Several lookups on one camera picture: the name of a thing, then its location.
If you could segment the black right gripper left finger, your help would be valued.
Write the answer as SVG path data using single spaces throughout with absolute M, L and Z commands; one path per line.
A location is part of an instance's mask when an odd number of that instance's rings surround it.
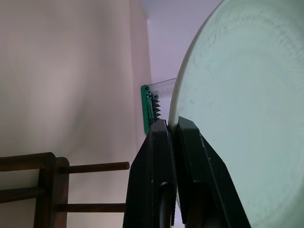
M 158 120 L 150 127 L 131 164 L 123 227 L 172 227 L 176 193 L 171 133 L 165 120 Z

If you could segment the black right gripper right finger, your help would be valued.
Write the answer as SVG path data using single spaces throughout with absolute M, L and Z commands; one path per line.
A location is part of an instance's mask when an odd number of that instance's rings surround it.
M 176 169 L 182 222 L 187 228 L 248 228 L 228 169 L 193 121 L 179 117 Z

